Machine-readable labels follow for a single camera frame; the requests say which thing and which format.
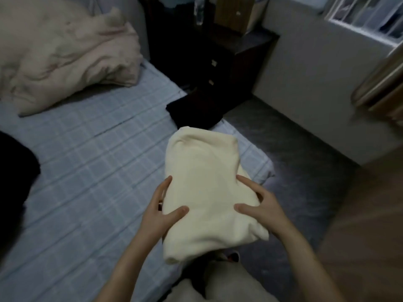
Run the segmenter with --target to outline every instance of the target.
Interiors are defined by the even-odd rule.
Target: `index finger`
[[[254,191],[255,193],[259,193],[259,194],[263,195],[266,192],[265,188],[262,187],[260,184],[254,182],[244,176],[237,175],[237,179],[240,182],[242,182],[244,185],[250,187],[252,189],[252,191]]]
[[[170,183],[172,181],[172,176],[168,176],[165,178],[165,180],[155,189],[154,194],[152,195],[150,204],[152,203],[152,206],[158,208],[158,205],[160,203],[160,200],[162,200],[162,196],[164,192],[167,190],[169,187]]]

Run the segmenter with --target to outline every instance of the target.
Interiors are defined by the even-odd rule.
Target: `black folded garment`
[[[184,126],[210,129],[223,116],[214,97],[201,90],[196,90],[176,101],[169,103],[166,110],[179,128]]]
[[[19,222],[24,202],[41,169],[32,151],[1,131],[0,165],[0,238],[4,238]]]

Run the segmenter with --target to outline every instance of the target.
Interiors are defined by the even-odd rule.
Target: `pants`
[[[193,289],[189,279],[172,289],[166,302],[278,302],[240,263],[212,261],[204,279],[206,299]]]

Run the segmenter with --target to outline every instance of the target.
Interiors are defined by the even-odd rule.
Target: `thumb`
[[[250,217],[253,217],[254,219],[259,218],[259,211],[260,211],[259,207],[253,207],[245,203],[236,203],[234,205],[234,209],[236,212],[248,215]]]
[[[165,215],[166,222],[168,227],[172,227],[175,223],[177,223],[181,218],[183,218],[189,212],[189,207],[181,206],[171,213]]]

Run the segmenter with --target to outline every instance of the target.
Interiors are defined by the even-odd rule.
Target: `person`
[[[345,301],[336,284],[319,262],[307,240],[287,218],[276,197],[248,178],[237,179],[255,191],[261,203],[257,207],[238,203],[234,209],[255,218],[284,245],[295,279],[308,302]],[[130,301],[140,269],[151,249],[176,222],[189,211],[186,206],[164,215],[159,204],[172,177],[166,178],[155,190],[146,208],[140,228],[116,264],[110,279],[103,286],[95,302]],[[240,263],[213,261],[205,270],[206,299],[209,301],[277,301],[260,283],[250,276]],[[166,298],[169,302],[205,301],[195,291],[189,279],[182,280]]]

